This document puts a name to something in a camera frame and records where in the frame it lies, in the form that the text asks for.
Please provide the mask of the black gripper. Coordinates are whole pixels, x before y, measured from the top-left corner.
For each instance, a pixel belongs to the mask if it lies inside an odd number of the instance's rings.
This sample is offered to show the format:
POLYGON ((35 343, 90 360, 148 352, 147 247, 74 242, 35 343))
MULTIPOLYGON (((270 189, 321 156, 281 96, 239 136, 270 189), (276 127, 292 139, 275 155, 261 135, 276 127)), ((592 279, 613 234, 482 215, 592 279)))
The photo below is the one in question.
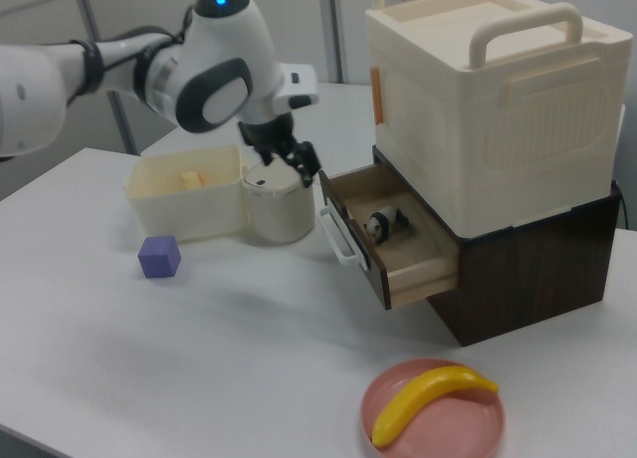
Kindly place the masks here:
POLYGON ((315 175, 321 169, 319 158, 309 141, 297 143, 290 113, 260 124, 240 121, 238 127, 244 142, 255 148, 265 166, 269 166, 278 153, 283 153, 282 159, 297 172, 303 187, 314 183, 315 175))

